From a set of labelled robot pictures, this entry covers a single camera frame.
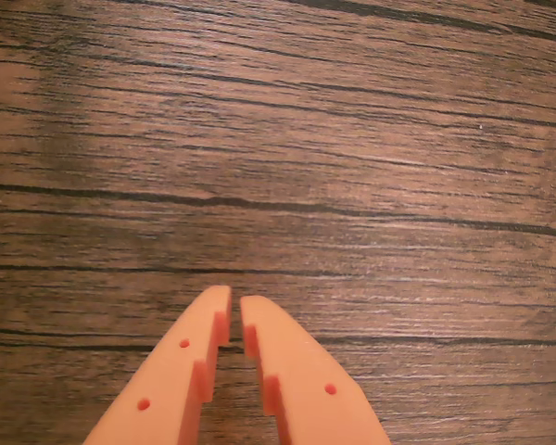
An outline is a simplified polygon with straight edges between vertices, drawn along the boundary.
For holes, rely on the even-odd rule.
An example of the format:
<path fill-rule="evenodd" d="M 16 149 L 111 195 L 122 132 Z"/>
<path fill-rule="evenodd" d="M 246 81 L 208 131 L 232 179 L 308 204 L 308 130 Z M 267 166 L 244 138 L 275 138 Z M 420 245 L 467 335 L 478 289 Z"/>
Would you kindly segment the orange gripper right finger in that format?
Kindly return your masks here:
<path fill-rule="evenodd" d="M 284 309 L 240 299 L 245 354 L 282 444 L 388 444 L 371 404 L 339 362 Z"/>

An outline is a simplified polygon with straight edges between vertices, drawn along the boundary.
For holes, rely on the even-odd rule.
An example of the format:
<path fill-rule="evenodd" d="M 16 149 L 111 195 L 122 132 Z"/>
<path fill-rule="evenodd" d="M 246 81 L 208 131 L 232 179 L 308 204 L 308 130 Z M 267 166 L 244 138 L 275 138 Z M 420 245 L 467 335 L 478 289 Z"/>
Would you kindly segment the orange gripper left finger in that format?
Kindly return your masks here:
<path fill-rule="evenodd" d="M 86 444 L 196 444 L 229 341 L 231 289 L 212 286 L 175 321 L 93 427 Z"/>

